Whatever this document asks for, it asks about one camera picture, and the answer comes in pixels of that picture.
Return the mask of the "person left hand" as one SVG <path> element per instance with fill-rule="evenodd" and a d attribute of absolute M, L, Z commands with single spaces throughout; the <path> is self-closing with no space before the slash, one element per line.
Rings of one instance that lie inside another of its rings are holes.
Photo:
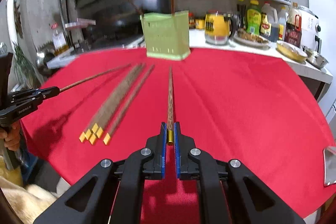
<path fill-rule="evenodd" d="M 20 121 L 16 121 L 13 123 L 7 132 L 4 129 L 0 130 L 0 138 L 4 140 L 4 145 L 6 148 L 8 148 L 10 151 L 17 151 L 20 146 Z"/>

